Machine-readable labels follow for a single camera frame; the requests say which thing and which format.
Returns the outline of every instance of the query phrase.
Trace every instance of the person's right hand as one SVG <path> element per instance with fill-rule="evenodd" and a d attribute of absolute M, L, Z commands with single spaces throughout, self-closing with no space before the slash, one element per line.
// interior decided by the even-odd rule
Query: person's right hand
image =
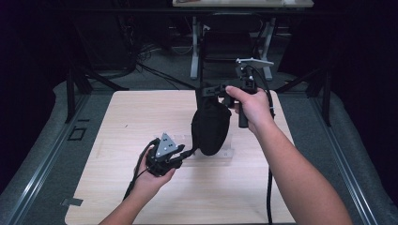
<path fill-rule="evenodd" d="M 226 93 L 242 103 L 243 111 L 249 120 L 249 130 L 257 135 L 256 127 L 264 123 L 273 123 L 272 116 L 269 111 L 269 103 L 266 92 L 257 88 L 257 93 L 250 95 L 237 87 L 227 86 Z"/>

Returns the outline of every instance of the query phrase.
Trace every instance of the gray carpet floor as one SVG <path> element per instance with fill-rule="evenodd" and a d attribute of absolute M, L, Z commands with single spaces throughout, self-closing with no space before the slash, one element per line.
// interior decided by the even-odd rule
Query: gray carpet floor
<path fill-rule="evenodd" d="M 276 69 L 283 54 L 285 40 L 282 38 L 273 42 L 268 60 L 276 62 L 272 68 L 274 80 L 269 83 L 271 89 L 284 84 L 286 80 L 294 79 L 289 74 L 277 73 Z M 168 73 L 176 78 L 197 85 L 197 81 L 190 79 L 191 55 L 175 52 L 154 51 L 144 64 L 159 71 Z M 131 75 L 113 80 L 114 83 L 130 88 L 130 90 L 147 89 L 175 89 L 165 80 L 137 69 Z M 44 183 L 38 187 L 38 192 L 31 202 L 20 213 L 16 220 L 20 224 L 64 224 L 68 207 L 62 205 L 64 199 L 73 197 L 73 193 L 83 172 L 86 159 L 97 136 L 102 118 L 106 112 L 113 91 L 102 83 L 91 81 L 94 91 L 88 97 L 81 96 L 82 109 L 77 113 L 71 126 L 85 130 L 79 141 L 69 141 L 70 130 L 66 139 L 59 144 L 59 154 L 54 157 L 54 164 L 50 165 L 49 173 L 44 177 Z M 298 150 L 309 159 L 318 170 L 323 173 L 337 189 L 353 218 L 354 224 L 364 224 L 352 192 L 342 177 L 335 156 L 332 154 L 332 144 L 319 119 L 318 109 L 315 107 L 319 100 L 307 98 L 303 91 L 303 83 L 290 92 L 280 94 L 288 126 Z M 38 141 L 27 156 L 8 188 L 0 196 L 1 217 L 0 224 L 6 224 L 10 217 L 15 216 L 15 209 L 21 202 L 21 196 L 42 160 L 54 148 L 59 134 L 65 130 L 64 121 L 67 118 L 66 85 L 61 83 L 54 89 L 56 104 L 46 127 Z M 378 176 L 371 160 L 366 154 L 360 136 L 352 125 L 344 110 L 341 100 L 332 95 L 330 103 L 330 121 L 332 131 L 340 144 L 353 174 L 361 187 L 378 224 L 398 224 L 398 210 L 392 204 L 380 185 Z"/>

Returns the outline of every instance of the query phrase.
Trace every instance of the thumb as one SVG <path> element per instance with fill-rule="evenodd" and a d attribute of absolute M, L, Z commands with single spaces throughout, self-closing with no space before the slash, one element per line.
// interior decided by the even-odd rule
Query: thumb
<path fill-rule="evenodd" d="M 226 94 L 228 94 L 230 97 L 235 98 L 236 100 L 240 101 L 242 104 L 249 97 L 249 94 L 247 94 L 246 92 L 240 90 L 240 88 L 237 88 L 235 86 L 227 86 L 227 87 L 225 87 L 225 91 L 226 91 Z"/>

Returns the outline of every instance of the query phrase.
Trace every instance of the black cloth pouch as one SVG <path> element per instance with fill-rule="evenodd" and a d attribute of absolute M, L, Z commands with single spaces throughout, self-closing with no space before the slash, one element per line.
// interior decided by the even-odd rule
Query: black cloth pouch
<path fill-rule="evenodd" d="M 217 96 L 202 97 L 202 89 L 195 90 L 197 111 L 191 123 L 192 150 L 199 148 L 204 155 L 213 156 L 228 134 L 231 112 Z"/>

